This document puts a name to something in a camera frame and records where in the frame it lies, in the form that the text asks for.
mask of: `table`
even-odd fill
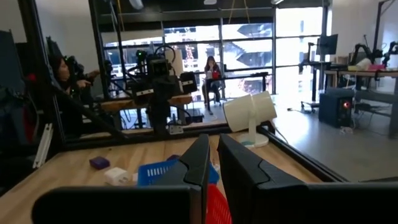
[[[210,159],[214,164],[219,164],[216,151],[218,138],[218,136],[210,136]],[[0,198],[0,223],[31,223],[30,211],[35,200],[51,189],[69,185],[105,185],[103,175],[106,170],[92,169],[88,164],[88,160],[91,158],[103,156],[111,161],[113,167],[126,169],[133,174],[137,172],[141,164],[164,161],[172,154],[183,154],[195,140],[196,138],[179,139],[57,154]],[[320,179],[271,143],[253,149],[253,151],[271,164],[304,182],[321,182]],[[221,182],[218,187],[223,192]]]
[[[337,79],[340,75],[354,75],[356,76],[356,93],[353,90],[342,90],[339,88],[332,88],[330,91],[338,91],[338,92],[352,92],[353,95],[356,96],[356,99],[364,99],[371,101],[381,101],[383,103],[392,104],[391,114],[385,113],[377,113],[377,111],[370,111],[371,113],[377,113],[383,116],[390,117],[390,125],[389,125],[389,137],[393,138],[396,133],[398,133],[398,71],[385,71],[385,72],[375,72],[375,71],[326,71],[327,75],[331,76],[332,79],[336,81],[333,82],[333,87],[337,87]],[[396,84],[394,88],[393,94],[383,93],[378,91],[362,91],[361,85],[362,77],[367,78],[379,78],[379,77],[392,77],[396,78]]]
[[[252,75],[238,75],[238,76],[233,76],[233,77],[222,77],[222,78],[207,78],[205,79],[205,98],[207,101],[207,111],[209,111],[209,113],[212,115],[213,112],[211,112],[210,109],[210,99],[209,99],[209,91],[207,90],[208,87],[211,86],[212,82],[215,81],[225,81],[225,80],[234,80],[234,79],[242,79],[242,78],[258,78],[258,77],[262,77],[262,91],[266,91],[266,76],[268,75],[268,72],[260,72],[260,73],[256,73],[256,74],[252,74]]]
[[[120,94],[120,100],[113,99],[111,101],[106,101],[101,103],[101,108],[107,112],[112,112],[116,116],[115,124],[118,129],[121,129],[121,117],[119,111],[121,110],[130,110],[130,109],[137,109],[137,120],[139,123],[139,127],[143,128],[142,126],[142,116],[141,116],[141,109],[146,108],[147,105],[137,105],[134,100],[126,99],[125,95]],[[171,105],[175,105],[178,108],[183,109],[184,105],[190,104],[192,102],[191,94],[187,95],[180,95],[175,96],[169,99],[169,103]],[[178,118],[182,121],[182,124],[185,124],[185,113],[182,110],[177,110]]]

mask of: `glass wall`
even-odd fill
[[[123,59],[129,69],[136,65],[137,50],[147,49],[151,42],[157,46],[165,43],[181,50],[183,71],[196,73],[199,90],[205,78],[203,70],[207,57],[213,56],[226,76],[269,72],[266,87],[270,93],[296,95],[310,92],[312,70],[305,68],[299,73],[298,65],[308,51],[308,43],[316,43],[322,32],[322,13],[321,7],[276,9],[275,31],[273,23],[242,20],[239,24],[167,26],[162,36],[123,41]],[[117,43],[107,43],[105,51],[106,58],[114,64],[114,74],[122,77]],[[316,47],[312,47],[310,52],[311,60],[319,59]],[[234,98],[245,93],[256,93],[260,89],[261,78],[249,78],[227,81],[222,91],[225,98]],[[194,99],[203,100],[201,91],[193,95]]]
[[[305,67],[299,73],[298,65],[308,52],[308,43],[316,43],[322,33],[322,13],[322,7],[276,10],[275,93],[310,96],[312,69]],[[310,60],[320,59],[316,50],[315,46],[311,48]]]

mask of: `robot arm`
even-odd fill
[[[369,47],[364,44],[357,44],[357,45],[355,45],[354,55],[352,56],[349,65],[356,65],[356,59],[358,58],[358,52],[360,49],[363,49],[365,51],[366,57],[368,59],[370,59],[370,61],[372,61],[372,62],[374,61],[373,54],[372,54],[371,50],[369,49]]]
[[[382,64],[385,67],[387,67],[387,63],[390,60],[390,56],[391,55],[397,55],[397,54],[398,54],[398,42],[393,41],[393,42],[390,43],[390,47],[388,49],[388,52],[383,55],[384,60],[382,61]]]

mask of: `wooden table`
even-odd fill
[[[216,151],[218,138],[210,136],[211,162],[214,164],[220,163]],[[35,200],[51,189],[71,185],[105,185],[103,175],[106,170],[92,169],[88,163],[91,158],[103,156],[111,161],[112,167],[120,167],[133,174],[141,164],[160,162],[173,154],[183,154],[195,140],[196,138],[180,139],[57,154],[0,198],[0,223],[31,223],[30,211]],[[321,182],[271,143],[253,151],[304,182]],[[221,182],[218,187],[223,191]]]
[[[331,87],[337,87],[340,75],[356,75],[359,77],[375,77],[375,71],[325,71],[325,75],[331,78]],[[398,77],[398,71],[385,71],[377,74],[379,77]]]
[[[187,105],[192,102],[191,94],[175,96],[169,99],[171,105]],[[147,105],[137,105],[134,100],[113,100],[101,103],[102,109],[109,112],[118,112],[121,110],[146,108]]]

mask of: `black monitor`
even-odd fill
[[[334,55],[337,50],[338,34],[320,37],[317,40],[317,55]]]
[[[58,44],[51,39],[51,37],[47,37],[47,47],[49,50],[49,54],[56,57],[63,57],[63,54],[60,50]]]

